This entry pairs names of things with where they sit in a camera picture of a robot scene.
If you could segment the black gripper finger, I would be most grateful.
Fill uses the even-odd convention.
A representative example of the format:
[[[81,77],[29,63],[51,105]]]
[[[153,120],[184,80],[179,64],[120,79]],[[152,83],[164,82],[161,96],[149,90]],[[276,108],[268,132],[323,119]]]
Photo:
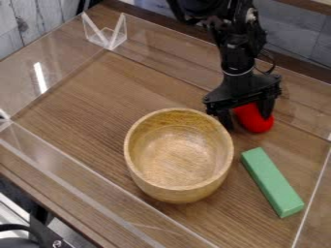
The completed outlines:
[[[261,117],[268,119],[272,114],[275,99],[263,99],[257,102],[257,109]]]
[[[232,124],[232,119],[231,119],[231,113],[228,109],[220,109],[217,111],[217,118],[223,126],[228,131],[233,130],[233,124]]]

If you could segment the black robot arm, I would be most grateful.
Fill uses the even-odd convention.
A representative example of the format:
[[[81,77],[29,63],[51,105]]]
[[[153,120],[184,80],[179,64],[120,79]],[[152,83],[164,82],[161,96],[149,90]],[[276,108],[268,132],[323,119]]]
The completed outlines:
[[[179,22],[200,24],[211,33],[221,56],[223,81],[203,99],[205,112],[227,129],[237,122],[251,133],[267,132],[282,93],[280,76],[256,67],[267,31],[253,0],[165,0]]]

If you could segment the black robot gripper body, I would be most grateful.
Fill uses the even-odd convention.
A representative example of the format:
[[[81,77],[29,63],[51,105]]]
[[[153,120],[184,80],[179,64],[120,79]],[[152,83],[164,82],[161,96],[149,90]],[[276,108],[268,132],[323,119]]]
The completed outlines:
[[[220,109],[235,109],[263,99],[276,99],[282,94],[280,75],[224,76],[219,87],[203,98],[207,113],[216,115]]]

